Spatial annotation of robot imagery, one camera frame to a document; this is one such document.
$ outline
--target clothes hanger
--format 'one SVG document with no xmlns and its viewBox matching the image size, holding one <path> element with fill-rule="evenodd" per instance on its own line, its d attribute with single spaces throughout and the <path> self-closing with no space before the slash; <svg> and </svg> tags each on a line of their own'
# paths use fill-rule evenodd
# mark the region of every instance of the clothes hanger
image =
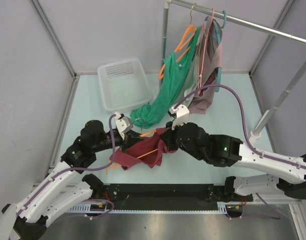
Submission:
<svg viewBox="0 0 306 240">
<path fill-rule="evenodd" d="M 189 26 L 188 28 L 186 29 L 182 39 L 181 39 L 181 42 L 179 43 L 179 45 L 176 47 L 175 49 L 175 52 L 178 52 L 178 51 L 181 51 L 188 43 L 189 41 L 194 37 L 195 33 L 196 33 L 196 30 L 197 28 L 192 25 L 192 11 L 193 11 L 193 8 L 195 7 L 196 3 L 193 4 L 192 8 L 191 8 L 191 12 L 190 12 L 190 16 L 191 16 L 191 21 L 189 22 Z M 192 36 L 190 36 L 188 38 L 187 41 L 185 41 L 186 37 L 190 34 L 190 33 L 193 33 Z M 191 48 L 191 46 L 189 46 L 185 52 L 183 52 L 183 54 L 177 59 L 177 62 L 181 61 L 181 59 L 185 56 L 185 54 L 189 51 L 189 49 Z M 158 75 L 158 79 L 159 80 L 162 80 L 162 78 L 164 77 L 164 69 L 165 69 L 165 64 L 163 65 L 163 67 L 161 68 L 161 71 L 159 72 L 159 75 Z"/>
<path fill-rule="evenodd" d="M 215 10 L 213 9 L 213 13 L 212 13 L 212 16 L 211 16 L 212 17 L 211 22 L 213 21 L 214 13 L 215 13 Z M 203 74 L 203 69 L 204 69 L 205 51 L 206 51 L 206 44 L 207 44 L 207 40 L 208 40 L 208 34 L 209 34 L 209 28 L 206 29 L 206 26 L 205 26 L 205 29 L 204 29 L 204 34 L 205 34 L 205 41 L 204 41 L 204 49 L 203 49 L 202 67 L 198 71 L 199 72 L 198 73 L 198 88 L 202 87 L 202 74 Z"/>
<path fill-rule="evenodd" d="M 215 27 L 215 36 L 214 36 L 214 39 L 217 41 L 218 44 L 221 43 L 220 30 L 225 27 L 226 18 L 227 18 L 226 11 L 223 10 L 222 13 L 224 14 L 224 22 L 223 22 L 222 26 L 220 26 L 218 28 L 216 21 L 213 20 L 214 27 Z M 214 45 L 213 45 L 213 38 L 212 38 L 211 35 L 210 35 L 210 40 L 211 40 L 211 45 L 212 45 L 212 49 L 213 49 L 213 54 L 215 54 L 215 49 L 214 49 Z M 217 72 L 215 72 L 216 84 L 220 84 L 221 83 L 221 74 L 222 74 L 222 68 L 220 67 L 220 68 L 218 68 Z M 219 87 L 215 88 L 215 92 L 219 92 Z"/>
</svg>

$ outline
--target metal pole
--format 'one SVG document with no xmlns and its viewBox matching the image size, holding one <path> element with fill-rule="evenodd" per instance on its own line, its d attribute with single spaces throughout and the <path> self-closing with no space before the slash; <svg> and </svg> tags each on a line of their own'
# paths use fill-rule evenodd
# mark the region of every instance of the metal pole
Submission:
<svg viewBox="0 0 306 240">
<path fill-rule="evenodd" d="M 72 78 L 75 79 L 75 71 L 72 67 L 72 64 L 70 63 L 63 46 L 61 45 L 61 43 L 58 40 L 58 37 L 55 34 L 55 31 L 53 30 L 42 6 L 40 5 L 38 0 L 30 0 L 33 8 L 36 11 L 37 16 L 39 17 L 39 19 L 41 20 L 48 36 L 50 37 L 51 41 L 53 42 L 60 58 L 62 59 L 62 61 L 65 64 L 65 67 L 67 68 L 67 70 L 69 71 L 69 73 L 71 74 Z"/>
<path fill-rule="evenodd" d="M 169 3 L 165 0 L 164 15 L 163 15 L 163 39 L 162 39 L 162 60 L 161 60 L 161 67 L 163 67 L 163 65 L 164 65 L 165 54 L 166 54 L 166 37 L 167 37 L 168 9 L 169 9 Z M 159 81 L 159 86 L 162 85 L 162 82 L 163 82 L 163 80 Z"/>
<path fill-rule="evenodd" d="M 171 3 L 175 4 L 175 5 L 185 7 L 185 8 L 188 8 L 188 9 L 191 9 L 192 6 L 193 6 L 193 3 L 190 3 L 190 2 L 187 2 L 187 1 L 182 1 L 182 0 L 171 0 Z M 193 10 L 195 10 L 197 12 L 207 14 L 207 15 L 212 15 L 213 14 L 212 9 L 205 8 L 205 7 L 202 7 L 200 5 L 195 5 Z M 224 14 L 221 13 L 221 12 L 220 13 L 215 12 L 214 16 L 217 17 L 217 18 L 220 18 L 220 19 L 224 19 Z M 256 23 L 251 23 L 251 22 L 239 19 L 239 18 L 229 16 L 229 15 L 226 16 L 226 20 L 230 21 L 230 22 L 233 22 L 233 23 L 236 23 L 236 24 L 239 24 L 239 25 L 242 25 L 242 26 L 245 26 L 245 27 L 249 27 L 249 28 L 258 30 L 260 32 L 261 31 L 265 32 L 265 33 L 270 34 L 272 36 L 282 37 L 282 38 L 293 40 L 295 42 L 302 43 L 302 44 L 306 45 L 306 39 L 293 36 L 292 34 L 287 34 L 287 33 L 284 33 L 284 32 L 280 32 L 280 31 L 275 30 L 275 29 L 270 28 L 270 27 L 262 26 L 262 25 L 259 25 L 259 24 L 256 24 Z"/>
<path fill-rule="evenodd" d="M 292 6 L 294 5 L 295 0 L 288 0 L 286 2 L 286 4 L 283 7 L 283 10 L 281 11 L 280 15 L 278 16 L 273 28 L 275 29 L 279 29 L 282 25 L 282 23 L 284 22 L 287 14 L 289 13 L 289 11 L 291 10 Z M 261 49 L 261 51 L 259 52 L 258 56 L 256 57 L 256 61 L 253 64 L 251 71 L 250 71 L 250 75 L 253 76 L 259 63 L 261 62 L 261 60 L 263 59 L 263 56 L 265 55 L 268 47 L 270 46 L 270 44 L 272 43 L 274 36 L 269 35 Z"/>
<path fill-rule="evenodd" d="M 263 118 L 263 120 L 258 124 L 256 129 L 253 131 L 254 135 L 258 135 L 262 129 L 265 127 L 269 119 L 273 116 L 273 114 L 277 111 L 279 106 L 282 104 L 282 102 L 285 100 L 287 95 L 292 91 L 294 86 L 297 84 L 297 82 L 300 80 L 300 78 L 304 75 L 306 72 L 306 61 L 303 63 L 303 65 L 300 67 L 300 69 L 297 71 L 291 82 L 288 84 L 285 91 L 279 96 L 277 101 L 274 103 L 274 105 L 271 107 L 271 109 L 268 111 L 266 116 Z"/>
</svg>

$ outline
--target green cloth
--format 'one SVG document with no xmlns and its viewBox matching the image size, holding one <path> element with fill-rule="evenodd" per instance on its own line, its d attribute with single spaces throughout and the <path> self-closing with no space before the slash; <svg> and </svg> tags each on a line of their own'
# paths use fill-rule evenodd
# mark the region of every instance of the green cloth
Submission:
<svg viewBox="0 0 306 240">
<path fill-rule="evenodd" d="M 150 128 L 152 125 L 159 123 L 174 104 L 194 58 L 200 28 L 200 26 L 197 28 L 194 37 L 187 46 L 191 46 L 191 48 L 180 62 L 176 61 L 175 52 L 172 52 L 164 61 L 164 79 L 158 96 L 152 104 L 145 104 L 131 112 L 134 125 L 144 129 Z"/>
</svg>

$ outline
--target white wall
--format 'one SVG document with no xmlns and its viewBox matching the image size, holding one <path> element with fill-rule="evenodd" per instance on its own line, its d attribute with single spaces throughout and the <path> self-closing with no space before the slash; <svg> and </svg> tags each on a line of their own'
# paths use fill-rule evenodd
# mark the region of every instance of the white wall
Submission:
<svg viewBox="0 0 306 240">
<path fill-rule="evenodd" d="M 306 0 L 295 2 L 281 30 L 306 39 Z M 273 105 L 305 60 L 306 46 L 275 38 L 254 76 L 264 109 Z M 269 126 L 277 152 L 291 156 L 306 154 L 306 74 Z"/>
<path fill-rule="evenodd" d="M 0 1 L 0 216 L 45 174 L 71 84 L 29 1 Z"/>
<path fill-rule="evenodd" d="M 286 0 L 200 0 L 199 5 L 273 26 Z M 144 70 L 160 69 L 163 0 L 40 0 L 77 72 L 96 72 L 100 65 L 139 58 Z M 171 5 L 167 55 L 178 45 L 190 10 Z M 193 24 L 205 16 L 193 12 Z M 227 23 L 223 32 L 223 69 L 248 72 L 267 35 Z"/>
</svg>

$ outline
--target white plastic basket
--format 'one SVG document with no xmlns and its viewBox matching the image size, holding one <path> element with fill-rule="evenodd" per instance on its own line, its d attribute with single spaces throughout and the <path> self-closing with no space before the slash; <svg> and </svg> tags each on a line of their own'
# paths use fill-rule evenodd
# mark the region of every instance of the white plastic basket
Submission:
<svg viewBox="0 0 306 240">
<path fill-rule="evenodd" d="M 97 72 L 106 110 L 129 112 L 152 98 L 152 90 L 138 59 L 103 65 Z"/>
</svg>

